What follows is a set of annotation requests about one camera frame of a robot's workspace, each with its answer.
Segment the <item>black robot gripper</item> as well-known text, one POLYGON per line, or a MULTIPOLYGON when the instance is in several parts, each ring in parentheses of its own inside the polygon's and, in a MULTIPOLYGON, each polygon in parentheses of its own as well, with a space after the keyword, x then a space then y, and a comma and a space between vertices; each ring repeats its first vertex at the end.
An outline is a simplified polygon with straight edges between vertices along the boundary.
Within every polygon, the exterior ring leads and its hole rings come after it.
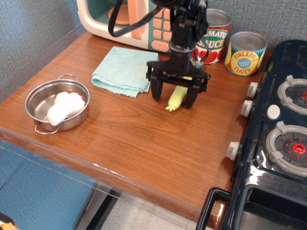
POLYGON ((168 60, 148 61, 146 78, 151 84, 152 97, 160 99, 163 84, 170 83, 177 86, 188 87, 185 107, 191 108, 202 91, 207 91, 210 74, 197 69, 191 63, 191 49, 172 49, 168 60))

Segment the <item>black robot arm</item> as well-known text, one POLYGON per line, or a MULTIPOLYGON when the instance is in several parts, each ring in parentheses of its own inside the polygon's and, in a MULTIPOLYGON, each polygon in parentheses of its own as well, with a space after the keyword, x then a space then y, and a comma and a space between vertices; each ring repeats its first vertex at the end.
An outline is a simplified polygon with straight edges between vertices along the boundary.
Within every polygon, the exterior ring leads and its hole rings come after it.
POLYGON ((156 0, 154 3, 170 9, 170 56, 165 61, 147 62, 146 77, 151 84, 152 97, 159 100, 165 82, 186 87, 185 107, 191 108, 202 91, 206 91, 210 74, 192 63, 196 43, 206 34, 206 0, 156 0))

